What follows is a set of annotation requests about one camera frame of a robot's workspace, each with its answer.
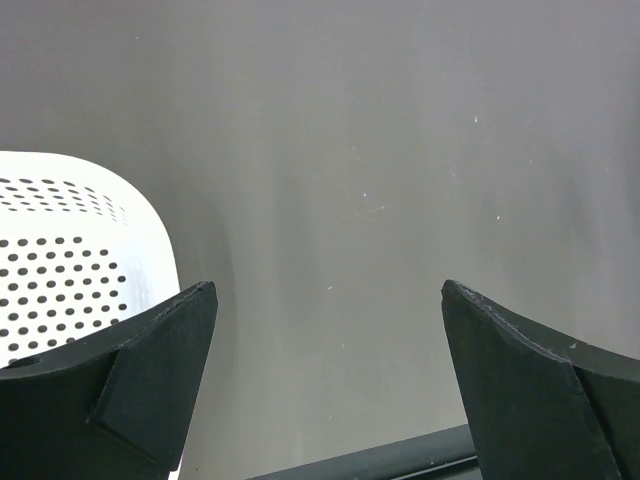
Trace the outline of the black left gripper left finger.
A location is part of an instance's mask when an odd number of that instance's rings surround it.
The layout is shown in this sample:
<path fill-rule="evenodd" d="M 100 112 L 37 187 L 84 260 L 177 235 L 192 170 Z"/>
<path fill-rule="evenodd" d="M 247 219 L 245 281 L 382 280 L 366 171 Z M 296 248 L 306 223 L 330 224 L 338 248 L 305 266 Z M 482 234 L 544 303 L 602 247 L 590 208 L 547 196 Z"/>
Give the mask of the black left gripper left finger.
<path fill-rule="evenodd" d="M 197 283 L 1 371 L 4 479 L 166 479 L 181 464 L 218 299 Z"/>

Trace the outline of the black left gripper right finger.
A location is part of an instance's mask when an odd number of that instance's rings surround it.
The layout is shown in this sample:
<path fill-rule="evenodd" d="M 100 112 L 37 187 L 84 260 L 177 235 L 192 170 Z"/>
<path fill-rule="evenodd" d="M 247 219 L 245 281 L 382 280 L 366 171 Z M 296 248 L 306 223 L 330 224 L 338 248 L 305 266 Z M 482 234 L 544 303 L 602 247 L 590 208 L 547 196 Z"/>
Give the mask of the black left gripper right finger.
<path fill-rule="evenodd" d="M 485 479 L 636 479 L 639 362 L 454 281 L 441 310 Z"/>

